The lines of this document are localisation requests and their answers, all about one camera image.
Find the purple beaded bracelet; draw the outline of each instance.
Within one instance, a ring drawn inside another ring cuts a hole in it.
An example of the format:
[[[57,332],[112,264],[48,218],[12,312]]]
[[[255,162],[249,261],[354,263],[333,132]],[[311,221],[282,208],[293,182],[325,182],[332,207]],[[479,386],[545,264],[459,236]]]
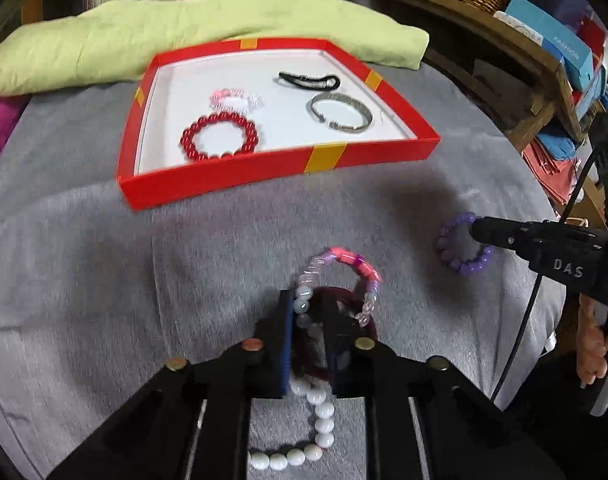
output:
[[[443,223],[439,228],[439,237],[437,237],[437,243],[435,244],[437,251],[439,251],[439,256],[450,270],[458,272],[463,276],[484,270],[490,260],[492,246],[482,245],[477,256],[469,260],[462,260],[450,247],[450,235],[458,225],[467,224],[471,226],[478,218],[481,217],[471,211],[467,211],[457,215],[452,221]]]

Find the blue box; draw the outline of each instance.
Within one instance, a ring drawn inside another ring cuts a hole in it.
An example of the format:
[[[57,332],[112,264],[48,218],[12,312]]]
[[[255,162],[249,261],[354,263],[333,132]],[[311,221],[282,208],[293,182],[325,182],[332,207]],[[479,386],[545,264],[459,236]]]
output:
[[[506,14],[539,32],[564,56],[566,72],[573,88],[584,91],[593,75],[590,47],[550,14],[527,0],[511,0]]]

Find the dark red bangle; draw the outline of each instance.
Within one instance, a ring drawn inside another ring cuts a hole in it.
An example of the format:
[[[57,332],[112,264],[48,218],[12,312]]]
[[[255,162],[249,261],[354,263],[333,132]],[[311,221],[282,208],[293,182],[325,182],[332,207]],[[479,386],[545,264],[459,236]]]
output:
[[[233,123],[236,126],[243,128],[246,142],[242,144],[242,147],[235,153],[226,152],[223,153],[222,156],[209,156],[208,153],[198,152],[195,148],[195,144],[193,144],[193,137],[202,131],[204,127],[216,123]],[[242,114],[237,112],[217,112],[209,116],[204,115],[200,117],[191,124],[191,126],[186,128],[183,131],[183,134],[181,134],[180,146],[183,147],[184,153],[186,153],[188,158],[198,161],[207,158],[228,158],[233,155],[239,155],[240,153],[253,153],[255,151],[255,146],[257,146],[259,141],[260,138],[257,136],[257,128],[255,128],[255,123],[253,121],[249,121]]]

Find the metal bangle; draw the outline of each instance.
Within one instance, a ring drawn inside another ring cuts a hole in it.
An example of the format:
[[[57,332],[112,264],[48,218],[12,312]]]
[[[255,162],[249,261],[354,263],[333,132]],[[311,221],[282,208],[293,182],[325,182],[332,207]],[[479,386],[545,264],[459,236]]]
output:
[[[317,120],[321,123],[326,122],[326,116],[324,114],[319,113],[317,110],[315,110],[315,107],[313,105],[319,101],[326,101],[326,100],[339,101],[340,103],[345,103],[345,104],[355,108],[359,112],[359,114],[361,115],[361,117],[364,121],[363,124],[361,124],[360,126],[344,126],[343,124],[339,124],[337,121],[330,121],[328,123],[329,128],[332,128],[334,130],[340,130],[341,132],[347,132],[350,134],[358,134],[360,132],[363,132],[373,122],[373,114],[370,113],[370,110],[368,109],[368,107],[361,101],[358,101],[357,99],[355,99],[349,95],[341,94],[339,92],[322,92],[321,94],[318,94],[315,97],[313,97],[306,104],[308,111],[311,112],[317,118]]]

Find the bed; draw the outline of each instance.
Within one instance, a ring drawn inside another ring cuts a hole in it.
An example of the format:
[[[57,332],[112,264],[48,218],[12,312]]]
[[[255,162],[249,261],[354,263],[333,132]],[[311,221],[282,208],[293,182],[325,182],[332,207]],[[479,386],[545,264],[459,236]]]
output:
[[[26,479],[44,478],[170,356],[215,357],[252,332],[310,256],[339,245],[381,272],[380,338],[398,354],[450,359],[489,395],[534,278],[498,251],[462,278],[434,253],[439,223],[465,210],[553,218],[513,146],[448,79],[377,66],[442,137],[421,162],[298,175],[144,212],[114,181],[137,88],[117,82],[33,96],[0,156],[0,445]],[[353,288],[334,269],[327,284]],[[504,408],[560,319],[544,280],[497,405]],[[309,411],[255,401],[249,441],[308,437]],[[323,460],[249,478],[365,478],[359,400],[337,402]]]

